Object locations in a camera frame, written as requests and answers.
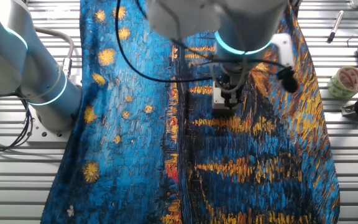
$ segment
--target metal grid table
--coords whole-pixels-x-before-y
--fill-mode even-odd
[[[72,77],[81,79],[79,0],[30,1],[34,24],[70,35],[76,46]],[[333,43],[326,40],[339,10],[345,14]],[[341,116],[340,107],[349,102],[336,101],[327,90],[327,82],[346,65],[358,67],[358,11],[346,0],[304,0],[299,23],[316,67],[323,99],[329,139],[341,187],[340,224],[358,223],[358,122]],[[62,63],[67,54],[63,40],[39,34],[42,42]],[[20,101],[0,100],[0,141],[9,144],[19,134],[24,119]],[[44,203],[64,153],[65,143],[25,144],[11,152],[0,153],[0,224],[39,223]]]

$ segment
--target black wire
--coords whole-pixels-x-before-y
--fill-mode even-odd
[[[143,73],[141,73],[140,71],[138,71],[138,69],[136,69],[128,60],[128,58],[126,57],[125,53],[124,53],[124,49],[122,48],[121,45],[121,40],[119,38],[118,32],[119,32],[119,27],[118,27],[118,12],[119,12],[119,7],[121,5],[121,0],[117,0],[117,6],[116,6],[116,20],[115,20],[115,25],[116,25],[116,37],[117,37],[117,43],[118,43],[118,47],[119,47],[119,51],[122,55],[122,57],[124,58],[125,62],[128,64],[128,66],[134,71],[136,72],[138,75],[140,75],[143,78],[146,78],[148,80],[152,80],[155,82],[162,82],[162,83],[185,83],[185,82],[197,82],[197,81],[204,81],[204,80],[211,80],[211,77],[208,78],[194,78],[194,79],[189,79],[189,80],[161,80],[158,78],[152,78],[152,77],[148,77],[147,75],[144,75]]]
[[[14,142],[12,142],[11,145],[9,145],[9,146],[0,146],[0,152],[23,145],[25,142],[27,142],[27,140],[30,138],[30,136],[32,134],[32,130],[33,130],[32,119],[33,119],[33,117],[32,117],[32,114],[31,114],[31,112],[29,110],[29,104],[25,99],[20,99],[20,101],[22,102],[22,104],[23,104],[23,106],[24,106],[24,108],[26,110],[26,114],[25,114],[26,115],[26,121],[25,121],[24,128],[21,131],[20,135],[18,135],[18,137],[15,139]]]
[[[142,13],[142,15],[144,16],[145,19],[147,19],[147,15],[145,13],[145,11],[142,9],[142,7],[140,6],[140,2],[139,0],[135,0],[136,2],[136,5],[140,11],[140,13]],[[119,7],[121,5],[121,0],[117,0],[117,5],[116,5],[116,12],[118,12],[119,10]],[[144,78],[147,78],[149,80],[152,80],[152,81],[155,81],[155,82],[164,82],[164,83],[183,83],[183,82],[196,82],[196,81],[202,81],[202,80],[210,80],[211,78],[196,78],[196,79],[190,79],[190,80],[161,80],[161,79],[157,79],[157,78],[152,78],[152,77],[148,77],[147,75],[144,75],[143,73],[140,73],[136,68],[134,68],[134,66],[129,62],[128,58],[126,57],[123,49],[122,49],[122,45],[121,45],[121,40],[119,38],[119,35],[118,35],[118,30],[119,30],[119,27],[118,27],[118,13],[116,13],[116,17],[115,17],[115,25],[116,25],[116,37],[117,37],[117,42],[118,42],[118,47],[119,47],[119,50],[122,54],[122,57],[124,58],[124,60],[126,61],[126,63],[128,64],[128,66],[130,66],[131,69],[133,69],[133,71],[135,71],[137,74],[139,74],[140,76],[144,77]],[[183,44],[182,42],[180,41],[177,41],[177,40],[174,40],[174,39],[171,39],[171,41],[174,43],[174,44],[177,44],[179,45],[180,47],[182,47],[183,49],[185,50],[188,50],[196,55],[199,55],[200,57],[206,59],[206,60],[210,60],[210,62],[206,62],[206,63],[202,63],[201,65],[205,65],[205,64],[208,64],[208,63],[241,63],[242,61],[241,60],[220,60],[220,59],[214,59],[213,55],[212,56],[207,56],[207,55],[203,55],[195,50],[192,50],[190,49],[189,47],[187,47],[185,44]],[[248,62],[252,63],[252,62],[255,62],[255,63],[269,63],[271,65],[276,65],[276,66],[279,66],[281,68],[286,68],[286,66],[280,64],[280,63],[277,63],[277,62],[271,62],[271,61],[267,61],[267,60],[261,60],[261,59],[248,59],[247,60]]]
[[[146,12],[143,10],[142,6],[140,6],[139,0],[135,0],[137,8],[139,9],[140,13],[142,13],[143,17],[147,20]]]

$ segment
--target marker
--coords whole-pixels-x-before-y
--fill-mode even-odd
[[[331,34],[329,35],[328,37],[328,40],[327,42],[330,44],[333,40],[334,40],[334,37],[335,37],[335,33],[336,31],[338,30],[338,27],[339,27],[339,24],[341,23],[341,20],[342,20],[342,17],[343,17],[343,14],[345,12],[343,10],[341,10],[338,14],[338,17],[336,18],[336,22],[335,22],[335,26],[333,27],[333,29],[331,30]]]

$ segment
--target blue fabric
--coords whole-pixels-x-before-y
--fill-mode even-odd
[[[337,222],[323,105],[290,7],[277,32],[291,35],[300,89],[286,93],[266,74],[278,68],[260,64],[228,118],[211,111],[210,81],[166,85],[130,70],[116,43],[115,6],[81,0],[83,102],[41,223]],[[140,71],[165,79],[209,72],[152,32],[134,1],[119,18],[124,50]],[[214,40],[205,37],[212,35],[188,43],[211,53]],[[264,58],[277,60],[276,49]]]

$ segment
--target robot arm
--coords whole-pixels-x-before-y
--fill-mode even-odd
[[[213,108],[233,112],[241,102],[244,74],[257,65],[246,61],[262,59],[265,49],[274,44],[280,63],[293,66],[290,36],[275,34],[287,4],[287,0],[148,0],[147,14],[150,26],[171,39],[217,30],[215,58],[244,61],[222,63],[222,78],[213,85]],[[237,90],[224,91],[223,85]],[[285,78],[283,85],[290,92],[297,89],[292,77]]]
[[[0,96],[18,93],[49,130],[69,130],[81,90],[65,75],[35,33],[21,0],[0,0]]]

